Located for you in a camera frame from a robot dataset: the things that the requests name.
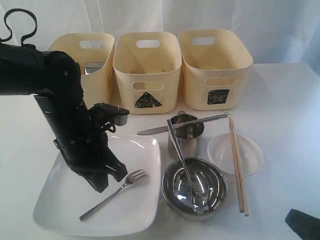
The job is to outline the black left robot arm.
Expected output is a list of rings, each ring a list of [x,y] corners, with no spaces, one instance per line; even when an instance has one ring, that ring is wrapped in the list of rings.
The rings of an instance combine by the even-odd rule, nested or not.
[[[119,182],[127,175],[107,132],[125,125],[129,111],[103,102],[87,107],[80,66],[65,52],[1,44],[0,93],[33,95],[66,165],[95,191],[108,187],[109,176]]]

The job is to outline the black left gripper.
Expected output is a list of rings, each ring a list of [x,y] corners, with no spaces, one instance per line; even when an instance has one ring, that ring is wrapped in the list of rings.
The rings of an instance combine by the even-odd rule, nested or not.
[[[109,186],[109,175],[120,182],[128,174],[126,165],[109,148],[106,133],[94,140],[71,141],[56,138],[53,142],[67,166],[99,193]]]

